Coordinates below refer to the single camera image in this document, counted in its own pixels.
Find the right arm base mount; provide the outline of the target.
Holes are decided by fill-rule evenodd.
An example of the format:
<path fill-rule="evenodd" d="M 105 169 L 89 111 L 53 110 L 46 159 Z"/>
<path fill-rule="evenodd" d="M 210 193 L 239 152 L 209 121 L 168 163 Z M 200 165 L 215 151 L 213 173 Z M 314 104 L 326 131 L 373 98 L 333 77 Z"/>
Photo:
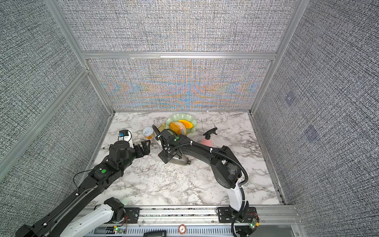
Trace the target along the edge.
<path fill-rule="evenodd" d="M 220 223 L 236 223 L 249 224 L 251 229 L 255 229 L 260 224 L 260 219 L 257 210 L 253 206 L 245 206 L 239 214 L 238 211 L 229 207 L 218 207 L 216 214 Z"/>

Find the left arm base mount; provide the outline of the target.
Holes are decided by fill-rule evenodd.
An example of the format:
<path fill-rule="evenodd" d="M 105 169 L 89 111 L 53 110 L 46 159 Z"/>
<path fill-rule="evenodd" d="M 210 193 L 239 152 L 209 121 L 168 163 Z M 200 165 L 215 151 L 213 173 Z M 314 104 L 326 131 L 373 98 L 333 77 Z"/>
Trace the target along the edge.
<path fill-rule="evenodd" d="M 105 205 L 111 207 L 113 214 L 107 224 L 137 224 L 141 208 L 125 207 L 124 204 L 117 198 L 109 198 L 104 201 Z"/>

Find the black spray nozzle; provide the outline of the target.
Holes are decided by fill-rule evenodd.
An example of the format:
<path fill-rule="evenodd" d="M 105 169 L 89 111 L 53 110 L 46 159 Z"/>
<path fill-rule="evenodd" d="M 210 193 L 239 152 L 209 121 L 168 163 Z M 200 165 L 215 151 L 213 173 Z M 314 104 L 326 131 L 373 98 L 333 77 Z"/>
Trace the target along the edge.
<path fill-rule="evenodd" d="M 206 140 L 210 140 L 212 134 L 217 135 L 217 132 L 216 132 L 217 129 L 218 129 L 217 127 L 214 127 L 214 128 L 212 128 L 212 129 L 206 131 L 206 132 L 203 134 L 204 139 L 206 139 Z"/>

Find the opaque pink spray bottle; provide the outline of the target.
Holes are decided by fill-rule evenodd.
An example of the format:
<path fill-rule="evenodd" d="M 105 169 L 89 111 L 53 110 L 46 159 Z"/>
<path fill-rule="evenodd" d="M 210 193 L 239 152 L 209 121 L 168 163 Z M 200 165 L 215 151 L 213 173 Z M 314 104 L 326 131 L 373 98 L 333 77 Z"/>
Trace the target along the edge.
<path fill-rule="evenodd" d="M 207 138 L 203 138 L 202 141 L 201 141 L 201 144 L 205 145 L 205 146 L 208 146 L 208 147 L 212 147 L 213 146 L 212 140 L 211 139 L 207 139 Z"/>

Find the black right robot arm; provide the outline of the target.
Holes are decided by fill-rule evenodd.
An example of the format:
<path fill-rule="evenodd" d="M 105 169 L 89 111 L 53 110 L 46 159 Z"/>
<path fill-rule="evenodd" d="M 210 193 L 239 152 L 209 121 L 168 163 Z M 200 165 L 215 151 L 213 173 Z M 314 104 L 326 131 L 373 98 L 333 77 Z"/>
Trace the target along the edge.
<path fill-rule="evenodd" d="M 210 147 L 193 141 L 185 135 L 171 134 L 167 129 L 159 132 L 155 140 L 162 146 L 159 158 L 169 163 L 175 156 L 190 156 L 211 167 L 215 180 L 227 190 L 230 207 L 239 212 L 246 206 L 243 185 L 248 174 L 231 149 Z"/>

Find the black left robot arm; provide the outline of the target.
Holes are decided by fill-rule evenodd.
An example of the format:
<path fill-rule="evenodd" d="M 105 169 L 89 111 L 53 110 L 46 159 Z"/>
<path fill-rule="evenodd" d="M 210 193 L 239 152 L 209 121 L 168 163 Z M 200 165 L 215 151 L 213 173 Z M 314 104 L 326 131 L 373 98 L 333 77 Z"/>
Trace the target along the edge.
<path fill-rule="evenodd" d="M 124 205 L 117 198 L 110 198 L 98 209 L 75 221 L 74 218 L 113 182 L 136 158 L 150 153 L 151 142 L 143 141 L 130 147 L 127 141 L 117 141 L 109 147 L 103 161 L 88 171 L 88 176 L 64 201 L 33 225 L 23 225 L 15 233 L 17 237 L 82 237 L 96 227 L 120 222 L 127 215 Z"/>

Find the clear grey spray bottle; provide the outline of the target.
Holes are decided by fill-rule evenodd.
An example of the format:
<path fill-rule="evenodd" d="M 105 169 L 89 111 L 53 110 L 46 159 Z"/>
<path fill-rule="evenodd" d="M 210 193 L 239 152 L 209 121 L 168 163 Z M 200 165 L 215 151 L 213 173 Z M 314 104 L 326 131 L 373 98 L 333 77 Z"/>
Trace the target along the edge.
<path fill-rule="evenodd" d="M 169 163 L 175 164 L 175 165 L 181 165 L 181 166 L 187 166 L 191 165 L 191 161 L 186 156 L 174 156 Z"/>

